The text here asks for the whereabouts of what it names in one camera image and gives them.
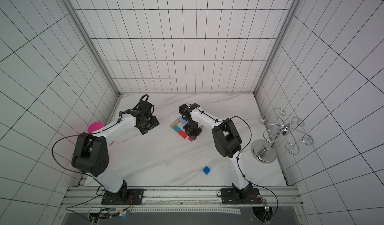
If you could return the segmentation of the red block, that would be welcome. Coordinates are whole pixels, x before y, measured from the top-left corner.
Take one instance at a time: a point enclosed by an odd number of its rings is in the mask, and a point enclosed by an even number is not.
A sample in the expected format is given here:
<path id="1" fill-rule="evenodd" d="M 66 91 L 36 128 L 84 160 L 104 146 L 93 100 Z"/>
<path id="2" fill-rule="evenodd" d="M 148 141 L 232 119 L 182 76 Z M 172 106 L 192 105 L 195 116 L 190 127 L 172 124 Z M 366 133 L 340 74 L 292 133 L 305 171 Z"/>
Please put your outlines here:
<path id="1" fill-rule="evenodd" d="M 187 136 L 188 136 L 184 131 L 179 131 L 178 134 L 179 134 L 182 138 L 184 138 L 184 139 L 186 139 Z"/>

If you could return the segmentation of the light blue block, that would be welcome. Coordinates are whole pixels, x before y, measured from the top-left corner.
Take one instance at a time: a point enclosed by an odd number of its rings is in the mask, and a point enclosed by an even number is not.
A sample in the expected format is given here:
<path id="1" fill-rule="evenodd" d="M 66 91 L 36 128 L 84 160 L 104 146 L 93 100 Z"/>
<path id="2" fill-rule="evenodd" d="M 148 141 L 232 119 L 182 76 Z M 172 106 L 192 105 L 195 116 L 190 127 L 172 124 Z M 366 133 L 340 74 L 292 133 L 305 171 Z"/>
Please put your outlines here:
<path id="1" fill-rule="evenodd" d="M 178 120 L 179 120 L 182 124 L 185 124 L 185 123 L 186 123 L 186 120 L 184 120 L 182 116 L 179 116 L 179 117 L 178 117 Z"/>

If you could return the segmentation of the teal block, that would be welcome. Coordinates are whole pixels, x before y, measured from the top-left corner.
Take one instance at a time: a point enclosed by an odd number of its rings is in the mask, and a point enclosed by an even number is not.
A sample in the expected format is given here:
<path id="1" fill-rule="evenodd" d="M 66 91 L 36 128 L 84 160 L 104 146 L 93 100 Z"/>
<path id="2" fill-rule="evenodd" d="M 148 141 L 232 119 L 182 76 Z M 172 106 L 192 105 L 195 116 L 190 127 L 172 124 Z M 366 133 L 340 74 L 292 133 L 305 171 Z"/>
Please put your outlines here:
<path id="1" fill-rule="evenodd" d="M 173 128 L 177 133 L 179 133 L 179 132 L 181 131 L 181 128 L 180 128 L 179 126 L 177 126 L 177 125 L 174 125 L 172 128 Z"/>

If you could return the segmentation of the natural wood block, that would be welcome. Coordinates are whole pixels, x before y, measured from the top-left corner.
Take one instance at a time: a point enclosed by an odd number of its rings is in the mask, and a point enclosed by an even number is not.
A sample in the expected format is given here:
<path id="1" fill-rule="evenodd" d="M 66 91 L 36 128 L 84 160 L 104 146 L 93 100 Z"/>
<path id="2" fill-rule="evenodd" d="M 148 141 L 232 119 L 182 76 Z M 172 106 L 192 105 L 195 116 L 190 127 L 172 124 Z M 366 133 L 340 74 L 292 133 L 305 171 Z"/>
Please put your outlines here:
<path id="1" fill-rule="evenodd" d="M 179 122 L 180 122 L 180 120 L 179 120 L 179 119 L 176 119 L 175 121 L 173 121 L 173 122 L 170 124 L 170 127 L 173 128 L 173 127 L 176 126 Z"/>

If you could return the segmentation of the dark blue cube block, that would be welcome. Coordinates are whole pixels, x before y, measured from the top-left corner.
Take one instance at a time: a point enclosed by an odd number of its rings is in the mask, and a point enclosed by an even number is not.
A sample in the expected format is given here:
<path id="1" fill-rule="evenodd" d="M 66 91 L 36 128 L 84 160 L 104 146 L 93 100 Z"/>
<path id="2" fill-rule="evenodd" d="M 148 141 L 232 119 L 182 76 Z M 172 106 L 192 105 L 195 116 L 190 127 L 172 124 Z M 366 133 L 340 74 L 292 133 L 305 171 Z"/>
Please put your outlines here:
<path id="1" fill-rule="evenodd" d="M 205 175 L 208 175 L 209 173 L 210 173 L 210 171 L 211 171 L 211 169 L 209 168 L 209 167 L 204 167 L 204 169 L 203 169 L 203 173 L 205 174 Z"/>

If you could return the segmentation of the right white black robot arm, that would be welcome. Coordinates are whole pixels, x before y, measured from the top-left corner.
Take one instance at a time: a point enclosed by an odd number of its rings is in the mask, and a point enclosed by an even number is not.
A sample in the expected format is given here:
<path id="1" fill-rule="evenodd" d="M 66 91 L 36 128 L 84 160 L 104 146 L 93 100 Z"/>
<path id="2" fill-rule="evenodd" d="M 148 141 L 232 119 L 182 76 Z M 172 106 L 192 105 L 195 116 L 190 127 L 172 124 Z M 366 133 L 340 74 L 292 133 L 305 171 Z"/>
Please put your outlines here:
<path id="1" fill-rule="evenodd" d="M 182 104 L 179 106 L 179 113 L 186 123 L 183 126 L 184 132 L 192 140 L 195 140 L 203 131 L 203 128 L 210 129 L 214 145 L 219 154 L 229 158 L 234 164 L 239 162 L 237 156 L 241 151 L 242 139 L 231 118 L 219 119 L 205 112 L 200 105 Z M 261 199 L 252 195 L 254 188 L 249 183 L 245 188 L 238 188 L 232 184 L 233 188 L 226 193 L 221 192 L 220 197 L 225 204 L 260 204 Z"/>

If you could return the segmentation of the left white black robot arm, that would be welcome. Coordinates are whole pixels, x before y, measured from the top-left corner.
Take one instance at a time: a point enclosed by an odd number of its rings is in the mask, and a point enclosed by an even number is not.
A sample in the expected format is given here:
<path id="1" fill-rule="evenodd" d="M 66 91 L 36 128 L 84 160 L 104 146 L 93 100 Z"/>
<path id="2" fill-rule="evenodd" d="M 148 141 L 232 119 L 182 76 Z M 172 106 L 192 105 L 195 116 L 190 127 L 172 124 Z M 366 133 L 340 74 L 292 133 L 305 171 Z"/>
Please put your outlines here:
<path id="1" fill-rule="evenodd" d="M 103 205 L 122 205 L 129 200 L 127 183 L 109 166 L 109 146 L 131 128 L 142 135 L 160 123 L 153 115 L 155 106 L 145 94 L 132 109 L 120 111 L 116 120 L 93 133 L 81 133 L 72 158 L 72 166 L 90 175 L 105 189 Z"/>

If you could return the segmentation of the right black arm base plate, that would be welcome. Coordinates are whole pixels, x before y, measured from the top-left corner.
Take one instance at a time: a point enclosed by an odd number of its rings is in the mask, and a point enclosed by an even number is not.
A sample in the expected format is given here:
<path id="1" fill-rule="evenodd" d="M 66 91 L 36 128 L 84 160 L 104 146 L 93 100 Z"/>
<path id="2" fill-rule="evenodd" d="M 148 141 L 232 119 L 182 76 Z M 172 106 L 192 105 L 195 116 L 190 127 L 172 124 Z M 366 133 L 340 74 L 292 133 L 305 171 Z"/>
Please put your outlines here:
<path id="1" fill-rule="evenodd" d="M 220 189 L 219 196 L 223 205 L 261 205 L 262 198 L 258 189 L 246 191 L 234 188 Z"/>

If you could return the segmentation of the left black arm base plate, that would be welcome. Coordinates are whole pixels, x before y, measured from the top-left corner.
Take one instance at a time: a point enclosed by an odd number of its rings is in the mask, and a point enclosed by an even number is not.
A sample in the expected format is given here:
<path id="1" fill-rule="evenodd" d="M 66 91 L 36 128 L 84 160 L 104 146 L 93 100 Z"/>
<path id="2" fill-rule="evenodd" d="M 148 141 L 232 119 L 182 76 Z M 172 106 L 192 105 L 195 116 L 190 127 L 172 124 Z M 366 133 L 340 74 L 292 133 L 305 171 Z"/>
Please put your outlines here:
<path id="1" fill-rule="evenodd" d="M 107 206 L 141 205 L 144 191 L 144 189 L 121 188 L 117 193 L 105 192 L 101 204 Z"/>

